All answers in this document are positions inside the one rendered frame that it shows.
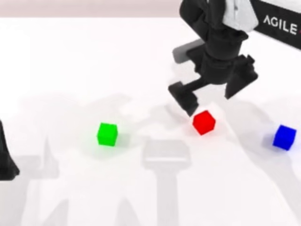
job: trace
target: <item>cube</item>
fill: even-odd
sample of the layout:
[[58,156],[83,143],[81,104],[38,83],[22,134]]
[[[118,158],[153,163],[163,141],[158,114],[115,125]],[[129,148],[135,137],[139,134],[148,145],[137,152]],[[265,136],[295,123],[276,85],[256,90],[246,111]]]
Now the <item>cube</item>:
[[212,117],[209,111],[204,111],[194,116],[193,127],[198,131],[200,135],[204,135],[214,129],[215,118]]
[[273,146],[289,151],[292,147],[297,130],[280,125],[274,137]]
[[115,146],[118,136],[118,128],[115,124],[101,123],[97,140],[99,145]]

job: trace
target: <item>white background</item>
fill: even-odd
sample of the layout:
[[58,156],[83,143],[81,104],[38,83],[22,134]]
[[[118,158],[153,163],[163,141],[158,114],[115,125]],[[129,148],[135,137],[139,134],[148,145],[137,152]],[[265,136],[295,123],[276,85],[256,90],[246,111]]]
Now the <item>white background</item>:
[[[280,124],[301,129],[299,50],[251,33],[242,53],[256,60],[259,79],[229,101],[224,86],[197,91],[197,113],[209,110],[217,120],[215,130],[201,137],[167,91],[172,82],[198,77],[191,62],[173,62],[175,47],[197,39],[182,20],[0,24],[0,117],[21,170],[13,182],[0,184],[8,187],[0,194],[3,225],[46,225],[68,200],[68,222],[59,215],[52,219],[56,226],[113,226],[123,199],[141,225],[156,225],[156,177],[142,164],[149,139],[180,140],[189,147],[191,166],[177,177],[180,225],[298,225],[301,137],[297,133],[285,152],[271,147],[271,136]],[[100,122],[118,125],[115,148],[97,145]],[[46,139],[58,177],[28,179],[23,168],[30,163],[18,159],[43,157]],[[20,194],[20,185],[26,193]],[[24,197],[25,209],[19,210]],[[13,222],[14,211],[22,216],[20,224]]]

